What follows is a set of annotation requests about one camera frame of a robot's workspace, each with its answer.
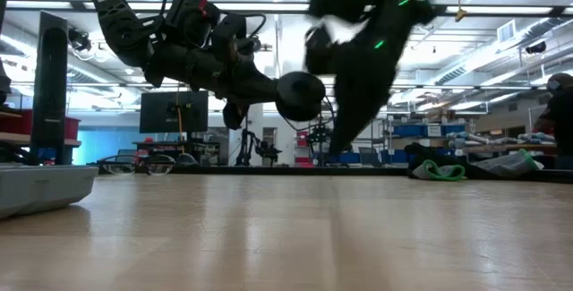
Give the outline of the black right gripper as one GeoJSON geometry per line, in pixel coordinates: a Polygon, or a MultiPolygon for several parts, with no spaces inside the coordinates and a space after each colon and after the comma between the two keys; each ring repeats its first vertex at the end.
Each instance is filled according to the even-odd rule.
{"type": "Polygon", "coordinates": [[[399,58],[406,44],[406,0],[348,0],[333,15],[363,27],[334,50],[337,117],[329,154],[341,153],[389,100],[399,58]]]}

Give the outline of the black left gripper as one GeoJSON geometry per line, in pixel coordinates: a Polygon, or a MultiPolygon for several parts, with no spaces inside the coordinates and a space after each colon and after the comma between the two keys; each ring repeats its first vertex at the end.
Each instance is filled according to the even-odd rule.
{"type": "Polygon", "coordinates": [[[252,57],[238,56],[225,64],[207,50],[175,44],[158,47],[144,75],[156,88],[169,78],[231,100],[222,111],[224,124],[230,130],[242,127],[249,111],[245,104],[274,102],[278,96],[278,80],[261,73],[252,57]]]}

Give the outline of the black plastic spool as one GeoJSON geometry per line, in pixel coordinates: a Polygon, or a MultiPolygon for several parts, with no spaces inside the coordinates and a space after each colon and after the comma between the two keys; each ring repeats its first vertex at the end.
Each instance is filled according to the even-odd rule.
{"type": "Polygon", "coordinates": [[[286,119],[296,122],[312,120],[321,111],[326,95],[325,86],[316,76],[306,72],[291,72],[277,84],[276,107],[286,119]]]}

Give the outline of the blue storage bins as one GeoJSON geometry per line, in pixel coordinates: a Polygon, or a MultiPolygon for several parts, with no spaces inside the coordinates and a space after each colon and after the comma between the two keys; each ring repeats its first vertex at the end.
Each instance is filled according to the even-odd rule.
{"type": "Polygon", "coordinates": [[[389,129],[389,134],[392,137],[443,138],[465,130],[464,124],[398,124],[389,129]]]}

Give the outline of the red stacked boxes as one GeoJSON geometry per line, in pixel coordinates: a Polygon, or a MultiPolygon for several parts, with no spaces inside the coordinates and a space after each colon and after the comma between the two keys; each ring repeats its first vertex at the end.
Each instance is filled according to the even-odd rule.
{"type": "Polygon", "coordinates": [[[307,141],[309,132],[299,131],[295,136],[294,162],[296,167],[313,167],[312,147],[307,141]]]}

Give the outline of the black pouch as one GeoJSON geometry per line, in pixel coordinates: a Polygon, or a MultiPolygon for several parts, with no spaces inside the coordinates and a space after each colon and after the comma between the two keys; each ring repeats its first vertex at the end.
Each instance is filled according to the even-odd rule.
{"type": "Polygon", "coordinates": [[[438,166],[444,166],[449,162],[449,158],[439,154],[435,148],[429,148],[420,143],[413,142],[404,148],[408,157],[408,168],[415,169],[423,164],[425,160],[435,162],[438,166]]]}

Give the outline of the grey pouch with green trim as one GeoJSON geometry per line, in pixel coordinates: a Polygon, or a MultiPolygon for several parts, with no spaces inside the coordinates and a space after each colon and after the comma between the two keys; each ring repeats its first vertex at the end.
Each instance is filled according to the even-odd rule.
{"type": "Polygon", "coordinates": [[[426,159],[420,166],[411,171],[411,175],[417,179],[448,182],[465,179],[465,174],[466,169],[463,166],[439,166],[430,159],[426,159]]]}

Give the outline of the clear bag with green rim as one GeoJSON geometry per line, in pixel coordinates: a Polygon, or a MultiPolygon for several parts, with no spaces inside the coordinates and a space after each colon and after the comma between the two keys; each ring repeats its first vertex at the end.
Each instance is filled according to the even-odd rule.
{"type": "Polygon", "coordinates": [[[544,165],[535,161],[526,150],[518,150],[501,157],[478,161],[473,163],[473,166],[505,178],[517,178],[544,169],[544,165]]]}

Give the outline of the wooden workbench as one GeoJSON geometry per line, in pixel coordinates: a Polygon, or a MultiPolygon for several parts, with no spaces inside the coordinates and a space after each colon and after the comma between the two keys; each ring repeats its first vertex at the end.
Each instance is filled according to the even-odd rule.
{"type": "Polygon", "coordinates": [[[517,150],[540,151],[547,155],[556,155],[557,147],[554,144],[501,144],[501,145],[481,145],[474,147],[465,147],[462,149],[466,154],[469,153],[493,153],[493,152],[510,152],[517,150]]]}

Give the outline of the rolled white teal fabric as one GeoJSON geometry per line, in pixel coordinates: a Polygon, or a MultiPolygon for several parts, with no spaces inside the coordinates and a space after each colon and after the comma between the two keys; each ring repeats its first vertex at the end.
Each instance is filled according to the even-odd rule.
{"type": "Polygon", "coordinates": [[[449,139],[451,147],[456,144],[464,146],[475,145],[503,145],[503,144],[553,144],[556,142],[555,138],[546,133],[525,133],[519,134],[517,138],[503,137],[498,139],[491,139],[476,134],[460,132],[448,133],[446,137],[449,139]]]}

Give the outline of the black stand with white base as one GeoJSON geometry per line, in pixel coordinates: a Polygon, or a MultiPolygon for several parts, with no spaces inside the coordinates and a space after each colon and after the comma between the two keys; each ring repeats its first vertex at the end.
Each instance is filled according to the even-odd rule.
{"type": "Polygon", "coordinates": [[[39,16],[30,152],[55,151],[55,164],[65,164],[64,128],[67,90],[67,20],[42,11],[39,16]]]}

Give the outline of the person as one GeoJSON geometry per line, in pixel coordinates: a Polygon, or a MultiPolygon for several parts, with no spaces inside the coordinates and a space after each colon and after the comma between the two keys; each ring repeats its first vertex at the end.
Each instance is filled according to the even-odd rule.
{"type": "Polygon", "coordinates": [[[555,168],[573,170],[573,76],[555,73],[547,82],[552,97],[536,119],[534,131],[553,131],[557,156],[555,168]]]}

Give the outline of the grey plastic tool case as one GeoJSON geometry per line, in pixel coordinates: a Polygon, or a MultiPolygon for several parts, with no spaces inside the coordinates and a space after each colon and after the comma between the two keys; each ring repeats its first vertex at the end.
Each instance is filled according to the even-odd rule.
{"type": "Polygon", "coordinates": [[[0,165],[0,219],[56,210],[92,192],[97,167],[0,165]]]}

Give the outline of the red storage bin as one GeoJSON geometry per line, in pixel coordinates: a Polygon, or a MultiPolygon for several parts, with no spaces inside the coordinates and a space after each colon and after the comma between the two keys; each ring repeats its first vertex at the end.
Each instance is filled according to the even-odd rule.
{"type": "MultiPolygon", "coordinates": [[[[80,122],[76,118],[65,118],[64,137],[66,140],[77,140],[80,122]]],[[[31,109],[22,110],[20,116],[8,116],[0,112],[0,133],[16,133],[30,136],[31,127],[31,109]]]]}

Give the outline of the wooden shelf board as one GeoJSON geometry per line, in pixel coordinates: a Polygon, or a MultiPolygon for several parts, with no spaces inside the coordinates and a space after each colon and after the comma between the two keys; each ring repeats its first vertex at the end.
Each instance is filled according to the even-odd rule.
{"type": "MultiPolygon", "coordinates": [[[[10,143],[19,144],[19,145],[29,145],[30,144],[30,136],[28,134],[2,133],[2,132],[0,132],[0,141],[7,141],[10,143]]],[[[66,147],[78,148],[81,146],[81,141],[65,139],[64,145],[66,147]]]]}

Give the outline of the dark aluminium table frame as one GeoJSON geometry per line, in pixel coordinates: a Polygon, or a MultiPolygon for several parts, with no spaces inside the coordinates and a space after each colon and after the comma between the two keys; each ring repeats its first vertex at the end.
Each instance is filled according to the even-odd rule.
{"type": "MultiPolygon", "coordinates": [[[[410,169],[383,167],[173,167],[169,175],[321,175],[321,176],[407,176],[414,179],[410,169]]],[[[573,184],[573,171],[536,170],[517,178],[505,178],[488,175],[484,172],[471,171],[465,179],[490,181],[545,182],[556,184],[573,184]]]]}

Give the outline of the black overhead frame beam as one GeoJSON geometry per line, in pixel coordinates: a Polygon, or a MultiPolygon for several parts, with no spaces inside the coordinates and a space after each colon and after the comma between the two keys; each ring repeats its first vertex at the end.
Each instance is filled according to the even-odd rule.
{"type": "MultiPolygon", "coordinates": [[[[265,14],[305,14],[309,5],[305,3],[215,3],[220,10],[238,13],[265,13],[265,14]]],[[[92,2],[81,0],[9,0],[6,8],[13,11],[70,11],[95,12],[92,2]]],[[[523,17],[545,18],[564,17],[573,18],[573,6],[525,6],[525,5],[479,5],[463,4],[461,9],[467,17],[523,17]]]]}

